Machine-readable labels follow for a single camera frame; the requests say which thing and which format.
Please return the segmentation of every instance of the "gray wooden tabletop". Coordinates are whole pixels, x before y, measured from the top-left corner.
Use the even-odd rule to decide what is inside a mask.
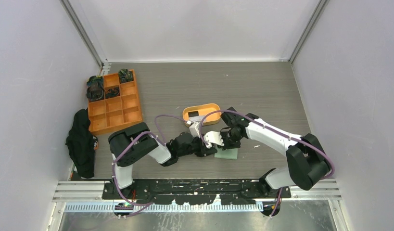
[[[295,134],[310,132],[302,101],[288,62],[220,63],[116,63],[109,73],[134,69],[137,76],[143,121],[157,133],[154,117],[159,114],[182,116],[184,108],[216,103],[221,109],[233,106],[238,112],[253,113],[264,121]],[[183,122],[159,118],[167,140],[189,131]],[[203,127],[203,132],[219,131],[218,124]],[[98,136],[95,177],[109,178],[112,156],[107,138]],[[145,156],[133,168],[134,178],[258,178],[286,159],[256,141],[243,139],[237,160],[184,156],[169,167],[162,167]]]

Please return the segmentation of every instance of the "white wall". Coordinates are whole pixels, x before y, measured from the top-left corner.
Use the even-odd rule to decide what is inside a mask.
[[[59,1],[0,1],[0,231],[48,225],[71,165],[65,139],[98,70]]]
[[[109,61],[288,60],[318,0],[73,0]]]
[[[330,1],[293,67],[354,230],[394,230],[394,0]]]

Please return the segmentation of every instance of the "orange compartment tray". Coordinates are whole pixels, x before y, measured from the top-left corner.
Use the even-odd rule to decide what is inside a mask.
[[[210,112],[216,111],[216,110],[219,110],[219,106],[217,104],[215,104],[215,103],[209,103],[209,104],[203,104],[203,105],[198,105],[198,106],[187,107],[183,111],[183,119],[184,120],[188,120],[189,119],[188,113],[190,113],[190,112],[198,112],[198,116],[204,116],[204,115],[206,115],[206,114],[208,114]],[[213,113],[213,114],[209,115],[207,117],[207,119],[205,119],[205,121],[203,122],[203,126],[216,124],[216,123],[219,122],[220,119],[221,119],[221,113],[220,112]]]
[[[93,135],[122,130],[143,122],[136,74],[131,71],[133,81],[127,83],[120,83],[117,73],[103,76],[105,92],[119,87],[120,93],[116,97],[88,103],[89,131]]]

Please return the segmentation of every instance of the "light green sponge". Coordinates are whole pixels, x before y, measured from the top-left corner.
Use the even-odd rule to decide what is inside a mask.
[[[223,151],[220,148],[216,148],[216,149],[218,150],[218,152],[214,154],[215,158],[228,159],[228,160],[238,159],[238,149],[237,148],[227,149],[225,151]]]

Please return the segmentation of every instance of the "black jacket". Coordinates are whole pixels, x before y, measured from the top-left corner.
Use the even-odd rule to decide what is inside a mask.
[[[66,138],[69,156],[76,166],[78,175],[85,178],[92,178],[95,168],[95,150],[93,150],[95,141],[89,126],[88,111],[79,110],[74,116],[74,123]]]

